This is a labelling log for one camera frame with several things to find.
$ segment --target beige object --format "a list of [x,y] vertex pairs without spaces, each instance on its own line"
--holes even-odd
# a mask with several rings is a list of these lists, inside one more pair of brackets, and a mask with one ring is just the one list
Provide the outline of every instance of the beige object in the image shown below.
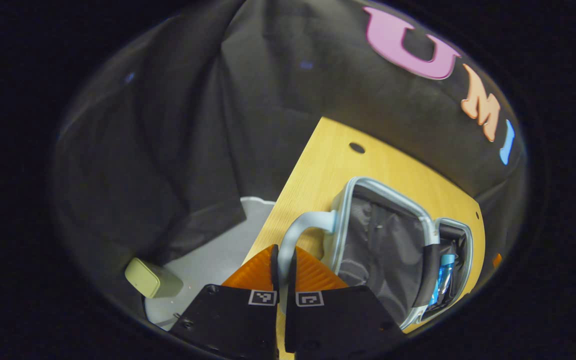
[[125,271],[126,280],[148,298],[174,297],[184,283],[167,269],[137,257],[130,260]]

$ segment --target letter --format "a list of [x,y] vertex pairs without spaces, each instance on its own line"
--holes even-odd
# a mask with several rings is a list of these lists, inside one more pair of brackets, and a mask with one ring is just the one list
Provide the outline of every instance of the letter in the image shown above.
[[426,34],[425,36],[434,42],[434,55],[430,61],[419,59],[410,54],[403,46],[406,29],[414,29],[413,25],[397,16],[372,7],[364,7],[363,9],[370,14],[366,37],[377,54],[410,71],[410,73],[424,78],[441,80],[452,74],[455,67],[455,57],[462,57],[454,48],[440,39]]
[[513,148],[513,140],[515,139],[515,129],[513,129],[513,125],[508,119],[505,119],[505,126],[507,128],[505,130],[505,141],[503,142],[503,147],[499,150],[499,157],[501,162],[507,166],[510,150]]
[[493,142],[495,141],[499,110],[501,109],[499,101],[493,94],[486,98],[486,89],[484,89],[480,76],[467,64],[463,64],[463,67],[468,72],[470,85],[468,86],[468,98],[461,101],[461,109],[469,117],[478,118],[477,123],[483,125],[484,135],[490,142]]

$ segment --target suitcase handle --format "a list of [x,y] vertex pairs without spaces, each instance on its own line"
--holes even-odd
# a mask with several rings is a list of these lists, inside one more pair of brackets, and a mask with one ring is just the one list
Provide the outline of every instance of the suitcase handle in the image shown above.
[[304,212],[292,222],[279,246],[277,255],[277,270],[279,275],[279,307],[286,313],[286,302],[288,301],[288,273],[290,272],[290,262],[295,253],[297,239],[308,228],[319,228],[328,233],[335,230],[337,211],[311,211]]

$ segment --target wooden board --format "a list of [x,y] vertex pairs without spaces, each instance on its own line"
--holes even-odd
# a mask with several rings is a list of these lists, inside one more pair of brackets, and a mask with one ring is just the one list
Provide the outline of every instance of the wooden board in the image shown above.
[[[361,145],[365,153],[350,148]],[[421,162],[359,130],[322,117],[277,199],[270,216],[244,262],[271,244],[281,243],[288,227],[305,212],[329,211],[333,198],[355,176],[367,176],[404,194],[433,219],[447,217],[470,227],[473,260],[464,294],[470,292],[482,271],[485,250],[483,219],[478,203],[459,187]],[[311,228],[297,246],[322,258],[323,233]],[[406,333],[424,323],[410,325]],[[294,359],[284,350],[286,317],[278,310],[279,358]]]

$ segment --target water bottle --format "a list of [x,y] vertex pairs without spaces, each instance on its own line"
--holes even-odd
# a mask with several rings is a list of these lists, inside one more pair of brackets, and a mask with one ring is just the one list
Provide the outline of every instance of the water bottle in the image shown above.
[[453,277],[453,267],[455,265],[454,253],[447,253],[441,256],[441,266],[439,267],[439,276],[437,276],[437,283],[434,285],[434,291],[430,297],[428,306],[435,305],[439,294],[445,294],[450,285],[451,278]]

